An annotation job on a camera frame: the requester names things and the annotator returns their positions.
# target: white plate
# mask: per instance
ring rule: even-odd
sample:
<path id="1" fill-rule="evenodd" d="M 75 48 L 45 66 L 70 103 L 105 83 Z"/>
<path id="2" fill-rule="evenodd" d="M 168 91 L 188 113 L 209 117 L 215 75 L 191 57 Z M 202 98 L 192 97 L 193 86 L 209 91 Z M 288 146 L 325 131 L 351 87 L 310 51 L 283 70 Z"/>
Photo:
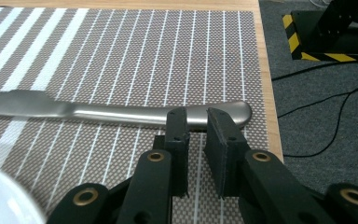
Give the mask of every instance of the white plate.
<path id="1" fill-rule="evenodd" d="M 34 199 L 0 171 L 0 223 L 46 223 Z"/>

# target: brass ring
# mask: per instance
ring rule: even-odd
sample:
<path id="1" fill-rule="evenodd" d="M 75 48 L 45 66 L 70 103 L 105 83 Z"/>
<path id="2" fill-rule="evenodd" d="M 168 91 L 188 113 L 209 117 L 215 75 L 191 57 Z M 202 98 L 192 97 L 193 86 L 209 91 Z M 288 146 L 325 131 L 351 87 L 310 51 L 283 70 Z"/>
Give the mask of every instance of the brass ring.
<path id="1" fill-rule="evenodd" d="M 86 193 L 90 193 L 91 197 L 86 200 L 81 199 L 80 197 Z M 77 206 L 84 206 L 94 202 L 97 198 L 98 198 L 98 191 L 95 188 L 82 189 L 75 195 L 74 204 L 76 204 Z"/>
<path id="2" fill-rule="evenodd" d="M 341 196 L 350 203 L 358 205 L 358 190 L 357 189 L 342 189 L 339 191 Z"/>
<path id="3" fill-rule="evenodd" d="M 147 158 L 150 161 L 162 161 L 162 160 L 164 160 L 164 154 L 159 153 L 159 152 L 152 152 L 149 155 L 147 155 Z"/>
<path id="4" fill-rule="evenodd" d="M 270 161 L 271 160 L 271 157 L 263 152 L 254 153 L 253 158 L 257 161 Z"/>

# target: gray carpet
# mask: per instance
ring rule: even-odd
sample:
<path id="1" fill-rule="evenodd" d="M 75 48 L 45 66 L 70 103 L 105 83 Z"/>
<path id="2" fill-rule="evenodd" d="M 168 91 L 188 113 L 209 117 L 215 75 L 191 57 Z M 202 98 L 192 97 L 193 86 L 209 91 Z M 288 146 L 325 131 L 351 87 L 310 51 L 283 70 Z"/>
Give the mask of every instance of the gray carpet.
<path id="1" fill-rule="evenodd" d="M 292 10 L 315 10 L 309 2 L 260 2 L 268 61 L 272 77 L 279 77 L 322 63 L 293 61 L 282 15 Z M 358 87 L 358 64 L 328 67 L 273 82 L 278 115 Z M 345 96 L 340 96 L 279 119 L 283 154 L 304 155 L 323 149 L 331 140 L 337 114 Z M 346 103 L 337 139 L 325 153 L 306 159 L 285 158 L 298 180 L 320 192 L 333 183 L 358 186 L 358 92 Z"/>

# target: black cable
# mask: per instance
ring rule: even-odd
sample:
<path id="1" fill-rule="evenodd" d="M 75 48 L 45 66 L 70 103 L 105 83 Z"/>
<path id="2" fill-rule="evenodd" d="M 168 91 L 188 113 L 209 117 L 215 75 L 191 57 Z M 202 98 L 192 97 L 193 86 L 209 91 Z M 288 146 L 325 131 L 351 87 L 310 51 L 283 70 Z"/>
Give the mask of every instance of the black cable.
<path id="1" fill-rule="evenodd" d="M 293 112 L 297 111 L 298 109 L 302 109 L 302 108 L 305 108 L 305 107 L 308 107 L 308 106 L 311 106 L 311 105 L 319 104 L 319 103 L 321 103 L 321 102 L 324 102 L 324 101 L 326 101 L 326 100 L 328 100 L 328 99 L 331 99 L 331 98 L 333 98 L 333 97 L 337 97 L 337 96 L 339 96 L 339 95 L 347 95 L 347 96 L 345 97 L 344 101 L 342 102 L 341 108 L 339 109 L 339 112 L 338 112 L 337 125 L 336 125 L 336 129 L 335 129 L 335 131 L 334 131 L 333 138 L 330 140 L 330 142 L 327 144 L 327 146 L 324 147 L 324 149 L 322 149 L 322 150 L 320 150 L 320 151 L 318 151 L 318 152 L 316 152 L 316 153 L 310 154 L 310 155 L 290 155 L 290 154 L 283 154 L 283 156 L 284 156 L 284 157 L 291 157 L 291 158 L 309 158 L 309 157 L 318 156 L 318 155 L 322 154 L 323 152 L 325 152 L 325 151 L 333 144 L 333 142 L 336 140 L 337 133 L 338 133 L 338 129 L 339 129 L 339 123 L 341 122 L 342 111 L 343 111 L 343 109 L 344 109 L 345 104 L 346 104 L 347 101 L 348 101 L 348 98 L 350 98 L 350 96 L 351 96 L 352 94 L 356 93 L 356 92 L 358 92 L 358 88 L 356 88 L 356 89 L 353 90 L 353 91 L 349 91 L 349 92 L 345 92 L 345 93 L 341 93 L 341 94 L 337 94 L 337 95 L 333 95 L 333 96 L 327 97 L 327 98 L 325 98 L 325 99 L 323 99 L 323 100 L 321 100 L 321 101 L 317 101 L 317 102 L 312 103 L 312 104 L 309 104 L 309 105 L 303 105 L 303 106 L 301 106 L 301 107 L 299 107 L 299 108 L 296 108 L 296 109 L 294 109 L 294 110 L 292 110 L 292 111 L 290 111 L 290 112 L 287 112 L 286 114 L 281 115 L 280 118 L 283 117 L 283 116 L 286 116 L 286 115 L 288 115 L 288 114 L 290 114 L 290 113 L 293 113 Z"/>
<path id="2" fill-rule="evenodd" d="M 281 79 L 284 79 L 284 78 L 297 76 L 297 75 L 307 73 L 307 72 L 312 71 L 312 70 L 317 70 L 317 69 L 330 67 L 330 66 L 348 64 L 348 63 L 358 63 L 358 61 L 350 61 L 350 62 L 342 62 L 342 63 L 325 63 L 325 64 L 317 65 L 317 66 L 314 66 L 314 67 L 306 68 L 306 69 L 303 69 L 303 70 L 300 70 L 300 71 L 297 71 L 297 72 L 294 72 L 294 73 L 289 73 L 289 74 L 283 75 L 281 77 L 275 77 L 275 78 L 272 79 L 272 81 L 278 81 L 278 80 L 281 80 Z"/>

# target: placemat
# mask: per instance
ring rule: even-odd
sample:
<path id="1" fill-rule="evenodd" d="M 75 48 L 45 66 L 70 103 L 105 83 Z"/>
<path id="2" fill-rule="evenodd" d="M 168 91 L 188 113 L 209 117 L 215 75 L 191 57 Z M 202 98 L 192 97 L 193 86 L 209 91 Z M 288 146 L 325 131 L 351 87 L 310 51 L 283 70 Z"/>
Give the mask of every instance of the placemat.
<path id="1" fill-rule="evenodd" d="M 45 91 L 100 105 L 248 102 L 251 148 L 268 150 L 252 12 L 0 7 L 0 91 Z M 130 177 L 162 129 L 0 117 L 0 169 L 48 216 L 71 188 L 108 188 Z M 237 199 L 218 199 L 192 133 L 189 198 L 173 199 L 173 223 L 242 223 Z"/>

